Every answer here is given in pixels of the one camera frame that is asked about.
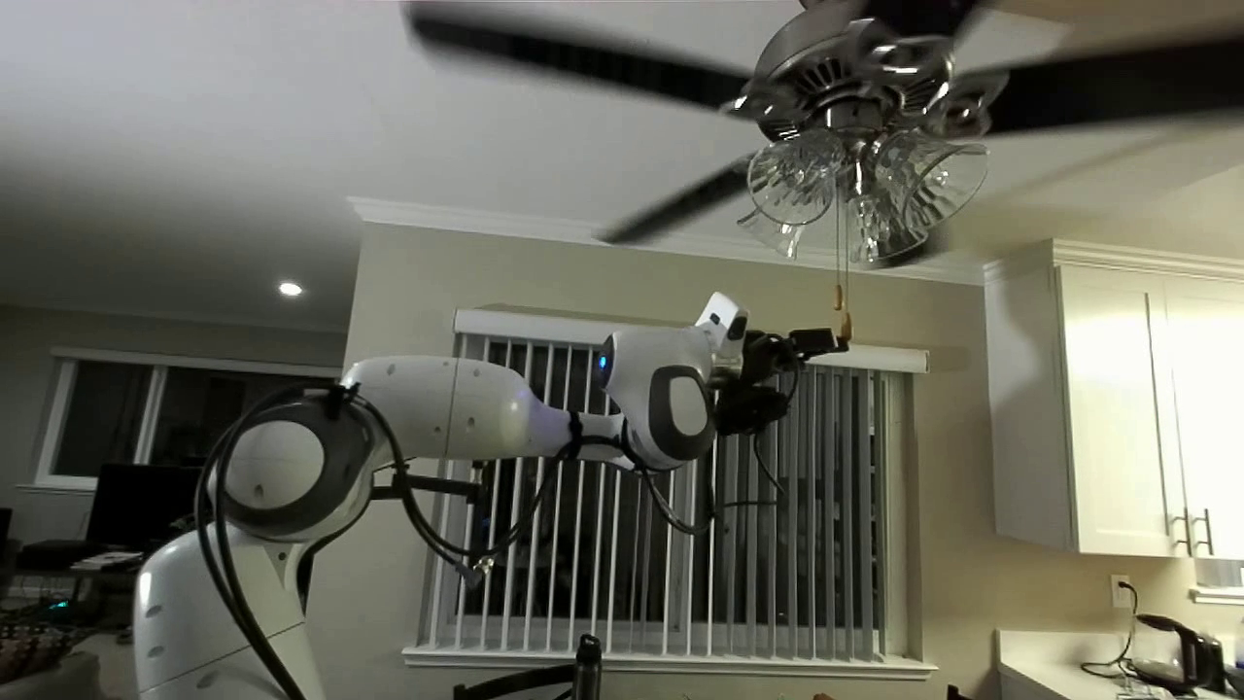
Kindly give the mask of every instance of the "ceiling fan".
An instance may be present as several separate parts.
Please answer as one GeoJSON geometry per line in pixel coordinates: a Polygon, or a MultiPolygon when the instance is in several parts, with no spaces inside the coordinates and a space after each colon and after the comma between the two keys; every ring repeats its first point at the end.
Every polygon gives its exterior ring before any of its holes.
{"type": "Polygon", "coordinates": [[[984,185],[979,138],[1244,109],[1244,36],[1132,48],[956,73],[948,55],[986,0],[799,0],[755,69],[598,39],[548,20],[449,0],[408,4],[431,50],[518,61],[564,80],[755,122],[769,148],[711,172],[602,240],[638,246],[750,196],[741,220],[795,255],[837,220],[864,264],[905,264],[938,251],[945,220],[984,185]]]}

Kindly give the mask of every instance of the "window frame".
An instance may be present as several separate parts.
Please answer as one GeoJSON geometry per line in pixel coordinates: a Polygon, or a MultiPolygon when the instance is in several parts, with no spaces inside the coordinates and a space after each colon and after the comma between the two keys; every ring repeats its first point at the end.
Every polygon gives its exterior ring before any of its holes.
{"type": "Polygon", "coordinates": [[[180,360],[180,353],[123,353],[123,349],[53,348],[50,349],[50,406],[47,406],[40,461],[33,461],[33,488],[50,488],[50,489],[93,489],[95,488],[93,475],[53,475],[53,461],[56,461],[56,444],[67,435],[73,380],[76,380],[81,363],[112,363],[112,365],[143,365],[147,371],[147,396],[143,396],[143,421],[138,421],[132,463],[151,461],[159,406],[161,406],[161,388],[167,388],[172,371],[300,373],[300,378],[329,378],[329,380],[338,378],[338,371],[291,365],[291,363],[233,363],[233,360],[180,360]]]}
{"type": "MultiPolygon", "coordinates": [[[[524,340],[524,344],[602,344],[608,331],[619,326],[638,326],[638,325],[594,325],[594,318],[557,318],[557,316],[513,316],[513,310],[459,310],[454,316],[454,340],[459,334],[494,334],[494,340],[524,340]]],[[[905,536],[905,511],[908,511],[908,488],[905,488],[905,470],[908,470],[908,388],[918,373],[930,371],[930,353],[925,349],[901,349],[901,348],[852,348],[846,353],[820,353],[809,365],[824,365],[824,371],[878,371],[878,373],[899,373],[899,380],[882,380],[885,402],[899,406],[899,411],[891,411],[892,428],[885,432],[885,453],[892,457],[885,463],[885,496],[882,496],[882,515],[885,516],[885,619],[882,619],[882,636],[892,641],[892,649],[885,649],[885,658],[878,660],[780,660],[780,658],[647,658],[647,653],[608,653],[608,660],[624,660],[624,666],[647,666],[647,669],[724,669],[724,666],[737,666],[737,669],[815,669],[824,675],[864,675],[864,676],[925,676],[932,666],[914,658],[914,638],[908,638],[908,590],[905,590],[905,568],[908,568],[908,536],[905,536]]],[[[408,666],[445,666],[445,660],[539,660],[539,658],[557,658],[559,649],[542,649],[542,653],[494,653],[494,649],[431,649],[426,647],[426,615],[434,598],[424,590],[419,598],[419,615],[424,621],[410,632],[408,647],[405,647],[405,660],[408,666]]]]}

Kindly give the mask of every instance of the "wall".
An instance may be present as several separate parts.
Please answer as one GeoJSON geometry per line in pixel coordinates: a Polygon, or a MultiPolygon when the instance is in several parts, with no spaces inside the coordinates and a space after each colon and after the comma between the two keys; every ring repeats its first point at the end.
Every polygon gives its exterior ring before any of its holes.
{"type": "Polygon", "coordinates": [[[123,316],[0,309],[0,506],[15,511],[15,540],[84,532],[88,489],[31,488],[53,384],[53,348],[167,360],[233,360],[277,365],[342,365],[342,334],[250,331],[123,316]]]}
{"type": "MultiPolygon", "coordinates": [[[[443,353],[463,309],[520,309],[689,325],[706,291],[732,291],[755,326],[824,325],[827,273],[726,264],[638,251],[531,246],[374,231],[361,251],[351,360],[443,353]]],[[[918,649],[942,669],[930,684],[799,682],[799,676],[643,676],[615,675],[608,695],[647,700],[942,700],[945,684],[991,695],[991,632],[1000,628],[1113,628],[1106,576],[1132,576],[1150,610],[1221,621],[1180,603],[1185,566],[1076,559],[1009,545],[991,532],[984,297],[962,283],[852,282],[856,340],[922,348],[930,373],[914,380],[914,568],[908,598],[918,649]]],[[[437,700],[467,669],[401,669],[401,641],[419,603],[424,545],[397,511],[377,506],[318,559],[309,636],[329,695],[437,700]]]]}

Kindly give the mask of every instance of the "cabinet door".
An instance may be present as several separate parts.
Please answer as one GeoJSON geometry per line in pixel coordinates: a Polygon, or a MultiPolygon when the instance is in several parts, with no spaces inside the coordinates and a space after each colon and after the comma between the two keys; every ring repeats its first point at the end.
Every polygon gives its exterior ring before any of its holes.
{"type": "Polygon", "coordinates": [[[1180,548],[1180,475],[1163,457],[1150,278],[1061,270],[1076,548],[1168,555],[1180,548]]]}
{"type": "Polygon", "coordinates": [[[1158,360],[1188,488],[1188,545],[1244,559],[1244,287],[1168,282],[1158,360]]]}

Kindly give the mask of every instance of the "ceiling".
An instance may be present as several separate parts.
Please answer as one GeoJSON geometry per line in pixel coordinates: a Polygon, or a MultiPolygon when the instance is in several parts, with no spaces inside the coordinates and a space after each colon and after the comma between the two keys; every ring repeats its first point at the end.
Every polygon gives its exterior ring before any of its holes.
{"type": "MultiPolygon", "coordinates": [[[[726,68],[750,68],[795,12],[795,0],[505,4],[726,68]]],[[[993,10],[961,43],[961,68],[1244,23],[1244,0],[993,10]]],[[[369,221],[590,246],[606,221],[756,143],[716,112],[426,60],[401,0],[9,0],[0,303],[342,331],[369,221]],[[277,301],[281,278],[305,297],[277,301]]],[[[979,262],[1048,233],[1244,257],[1237,122],[986,148],[986,192],[953,221],[953,251],[905,278],[973,282],[979,262]]],[[[741,209],[737,198],[658,251],[780,264],[733,231],[741,209]]],[[[827,246],[799,264],[827,264],[827,246]]]]}

